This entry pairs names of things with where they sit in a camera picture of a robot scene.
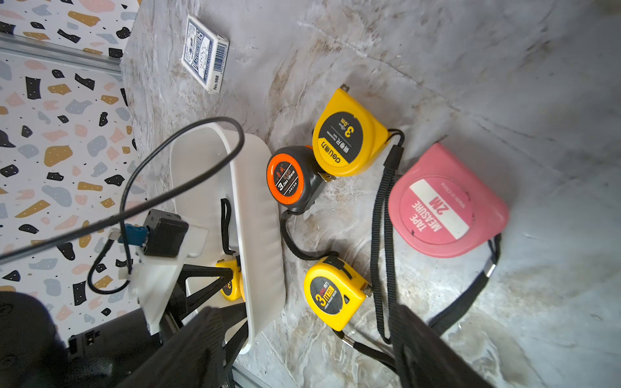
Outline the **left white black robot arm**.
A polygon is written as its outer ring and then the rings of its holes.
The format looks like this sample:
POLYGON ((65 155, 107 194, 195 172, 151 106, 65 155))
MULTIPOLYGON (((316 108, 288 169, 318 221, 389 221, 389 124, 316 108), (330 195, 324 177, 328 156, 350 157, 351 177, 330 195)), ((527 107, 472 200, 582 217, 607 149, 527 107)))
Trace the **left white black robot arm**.
POLYGON ((176 286, 151 334, 143 310, 84 331, 65 344, 35 297, 1 293, 3 387, 220 387, 247 339, 226 332, 247 317, 244 304, 204 307, 187 323, 176 286))

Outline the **pink tape measure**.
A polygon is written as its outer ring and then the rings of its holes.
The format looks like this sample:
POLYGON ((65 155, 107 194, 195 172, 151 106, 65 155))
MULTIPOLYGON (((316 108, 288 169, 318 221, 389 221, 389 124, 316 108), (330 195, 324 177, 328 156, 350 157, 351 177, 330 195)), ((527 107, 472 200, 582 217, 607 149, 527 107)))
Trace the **pink tape measure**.
POLYGON ((439 259, 474 250, 509 221, 506 203, 440 143, 397 180, 388 212, 410 247, 439 259))

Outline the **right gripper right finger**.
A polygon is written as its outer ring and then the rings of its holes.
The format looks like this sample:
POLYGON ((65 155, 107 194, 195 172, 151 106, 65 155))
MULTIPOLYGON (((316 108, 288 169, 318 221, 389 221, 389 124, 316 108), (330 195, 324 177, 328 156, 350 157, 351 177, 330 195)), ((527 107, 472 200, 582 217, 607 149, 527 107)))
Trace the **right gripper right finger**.
POLYGON ((402 387, 491 386, 406 306, 391 307, 389 330, 402 387))

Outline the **white plastic storage box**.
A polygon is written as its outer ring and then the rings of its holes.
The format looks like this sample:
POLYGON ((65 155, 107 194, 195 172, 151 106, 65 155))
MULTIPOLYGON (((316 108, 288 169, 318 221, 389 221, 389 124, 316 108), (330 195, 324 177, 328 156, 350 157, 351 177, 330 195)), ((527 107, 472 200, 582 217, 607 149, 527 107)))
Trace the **white plastic storage box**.
MULTIPOLYGON (((175 189, 199 176, 232 151, 236 131, 205 124, 178 137, 171 145, 171 184, 175 189)), ((281 313, 286 301, 284 260, 278 204, 266 183, 271 152, 259 137, 245 135, 241 152, 218 174, 174 198, 182 217, 209 232, 202 254, 188 264, 214 267, 225 259, 221 238, 220 200, 231 202, 230 246, 240 255, 247 319, 226 333, 232 338, 247 322, 248 338, 240 354, 251 351, 256 337, 281 313)))

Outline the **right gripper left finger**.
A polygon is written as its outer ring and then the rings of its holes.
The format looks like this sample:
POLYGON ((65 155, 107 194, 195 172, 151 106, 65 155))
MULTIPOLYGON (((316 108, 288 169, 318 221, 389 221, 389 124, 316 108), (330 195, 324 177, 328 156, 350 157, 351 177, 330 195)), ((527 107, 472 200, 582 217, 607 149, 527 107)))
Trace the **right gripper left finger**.
POLYGON ((224 372, 223 311, 205 308, 119 387, 220 387, 224 372))

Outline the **yellow tape measure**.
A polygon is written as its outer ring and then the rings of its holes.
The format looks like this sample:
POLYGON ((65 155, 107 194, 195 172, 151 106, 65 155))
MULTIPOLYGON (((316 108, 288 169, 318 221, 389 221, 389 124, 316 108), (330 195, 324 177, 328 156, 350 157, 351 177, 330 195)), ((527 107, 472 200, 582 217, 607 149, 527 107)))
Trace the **yellow tape measure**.
POLYGON ((219 260, 216 263, 218 268, 228 268, 232 271, 231 280, 221 289, 221 295, 229 302, 235 302, 244 298, 242 292, 242 273, 239 260, 219 260))
POLYGON ((334 331, 342 331, 372 295, 370 282, 336 255, 308 270, 303 289, 310 308, 334 331))
POLYGON ((343 84, 315 126, 312 149, 330 176, 356 176, 375 162, 388 138, 387 128, 349 95, 349 87, 343 84))

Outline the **black orange tape measure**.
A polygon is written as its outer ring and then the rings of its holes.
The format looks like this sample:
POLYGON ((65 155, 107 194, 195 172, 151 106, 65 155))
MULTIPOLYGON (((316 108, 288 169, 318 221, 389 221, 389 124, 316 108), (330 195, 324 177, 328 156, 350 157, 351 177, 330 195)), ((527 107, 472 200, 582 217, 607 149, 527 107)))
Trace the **black orange tape measure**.
POLYGON ((267 184, 273 198, 293 214, 305 213, 335 179, 316 161, 309 145, 291 145, 276 150, 268 161, 267 184))

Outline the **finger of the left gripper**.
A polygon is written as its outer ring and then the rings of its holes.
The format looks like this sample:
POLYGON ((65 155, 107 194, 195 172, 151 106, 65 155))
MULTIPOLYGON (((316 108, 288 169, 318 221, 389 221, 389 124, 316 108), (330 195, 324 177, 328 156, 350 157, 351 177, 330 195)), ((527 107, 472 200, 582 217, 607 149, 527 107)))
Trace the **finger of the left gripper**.
POLYGON ((207 307, 230 307, 221 290, 232 280, 229 268, 184 264, 167 304, 167 329, 179 330, 207 307))

